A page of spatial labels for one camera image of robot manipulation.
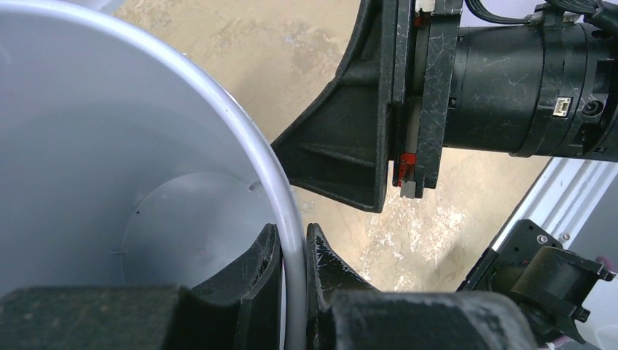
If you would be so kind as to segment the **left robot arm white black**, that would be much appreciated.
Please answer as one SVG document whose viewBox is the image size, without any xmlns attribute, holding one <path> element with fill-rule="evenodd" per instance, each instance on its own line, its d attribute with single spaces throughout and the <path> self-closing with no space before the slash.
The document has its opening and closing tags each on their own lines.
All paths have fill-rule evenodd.
<svg viewBox="0 0 618 350">
<path fill-rule="evenodd" d="M 379 292 L 308 227 L 309 349 L 551 349 L 566 336 L 617 347 L 617 273 L 515 224 L 448 293 Z M 275 225 L 192 289 L 35 287 L 1 299 L 3 349 L 277 349 Z"/>
</svg>

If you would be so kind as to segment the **aluminium frame rail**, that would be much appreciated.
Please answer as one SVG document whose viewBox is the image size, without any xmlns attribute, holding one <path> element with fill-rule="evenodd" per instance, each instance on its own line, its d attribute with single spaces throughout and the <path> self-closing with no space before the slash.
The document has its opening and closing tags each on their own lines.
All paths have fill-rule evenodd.
<svg viewBox="0 0 618 350">
<path fill-rule="evenodd" d="M 492 240 L 498 250 L 515 224 L 529 219 L 565 248 L 575 242 L 594 209 L 617 180 L 617 164 L 597 160 L 551 159 Z"/>
</svg>

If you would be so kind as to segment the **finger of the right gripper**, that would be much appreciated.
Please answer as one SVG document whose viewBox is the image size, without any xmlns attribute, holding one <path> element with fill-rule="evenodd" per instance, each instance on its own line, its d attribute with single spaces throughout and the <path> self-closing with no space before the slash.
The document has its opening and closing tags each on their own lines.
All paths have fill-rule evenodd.
<svg viewBox="0 0 618 350">
<path fill-rule="evenodd" d="M 334 78 L 271 144 L 290 184 L 379 213 L 386 197 L 397 1 L 361 1 Z"/>
</svg>

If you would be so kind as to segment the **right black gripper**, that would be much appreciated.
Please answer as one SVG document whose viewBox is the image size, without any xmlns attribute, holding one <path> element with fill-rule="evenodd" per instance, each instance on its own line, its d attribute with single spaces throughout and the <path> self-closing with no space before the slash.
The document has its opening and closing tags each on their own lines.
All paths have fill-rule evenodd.
<svg viewBox="0 0 618 350">
<path fill-rule="evenodd" d="M 617 161 L 617 5 L 544 1 L 522 18 L 481 1 L 406 1 L 394 186 L 435 188 L 445 147 Z"/>
</svg>

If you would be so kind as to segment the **grey plastic bucket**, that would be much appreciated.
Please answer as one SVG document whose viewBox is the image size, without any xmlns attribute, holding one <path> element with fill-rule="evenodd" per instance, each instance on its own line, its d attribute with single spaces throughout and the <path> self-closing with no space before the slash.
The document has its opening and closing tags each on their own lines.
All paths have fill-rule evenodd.
<svg viewBox="0 0 618 350">
<path fill-rule="evenodd" d="M 278 349 L 304 349 L 302 220 L 237 101 L 110 15 L 1 3 L 1 299 L 30 287 L 193 288 L 268 224 L 283 261 Z"/>
</svg>

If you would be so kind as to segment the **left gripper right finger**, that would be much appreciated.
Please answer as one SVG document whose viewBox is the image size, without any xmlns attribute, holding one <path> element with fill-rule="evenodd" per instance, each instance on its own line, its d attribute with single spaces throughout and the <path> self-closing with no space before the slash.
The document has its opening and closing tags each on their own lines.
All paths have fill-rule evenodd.
<svg viewBox="0 0 618 350">
<path fill-rule="evenodd" d="M 307 227 L 308 349 L 535 349 L 525 317 L 492 292 L 381 292 Z"/>
</svg>

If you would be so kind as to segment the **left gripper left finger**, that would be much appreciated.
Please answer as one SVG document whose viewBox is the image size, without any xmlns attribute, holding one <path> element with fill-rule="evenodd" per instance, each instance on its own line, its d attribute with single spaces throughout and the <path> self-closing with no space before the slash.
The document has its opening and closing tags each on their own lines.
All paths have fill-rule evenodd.
<svg viewBox="0 0 618 350">
<path fill-rule="evenodd" d="M 278 349 L 275 225 L 193 288 L 30 287 L 1 299 L 3 349 Z"/>
</svg>

